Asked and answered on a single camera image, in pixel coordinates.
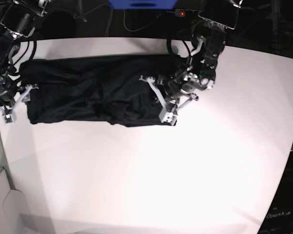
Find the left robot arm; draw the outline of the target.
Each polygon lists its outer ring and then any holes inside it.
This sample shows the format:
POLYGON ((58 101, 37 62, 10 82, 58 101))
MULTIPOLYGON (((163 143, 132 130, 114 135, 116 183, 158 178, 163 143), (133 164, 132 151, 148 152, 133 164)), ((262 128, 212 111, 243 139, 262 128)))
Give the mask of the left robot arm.
POLYGON ((240 0, 205 0, 198 11, 200 18, 191 28, 191 45, 185 46, 188 56, 175 72, 142 76, 141 81, 149 84, 161 104, 161 123, 175 125, 178 112, 199 97, 195 91, 213 88, 216 80, 218 58, 226 44, 227 29, 235 29, 240 0))

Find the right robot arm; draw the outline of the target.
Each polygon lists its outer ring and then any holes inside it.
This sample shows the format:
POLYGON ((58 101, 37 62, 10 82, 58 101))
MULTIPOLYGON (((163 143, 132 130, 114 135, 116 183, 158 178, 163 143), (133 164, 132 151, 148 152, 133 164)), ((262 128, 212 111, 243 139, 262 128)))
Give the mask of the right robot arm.
POLYGON ((37 89, 36 84, 18 86, 16 63, 13 61, 21 48, 21 39, 29 38, 35 31, 35 21, 42 18, 51 1, 13 0, 0 21, 5 29, 0 36, 0 111, 5 123, 14 121, 16 107, 37 89))

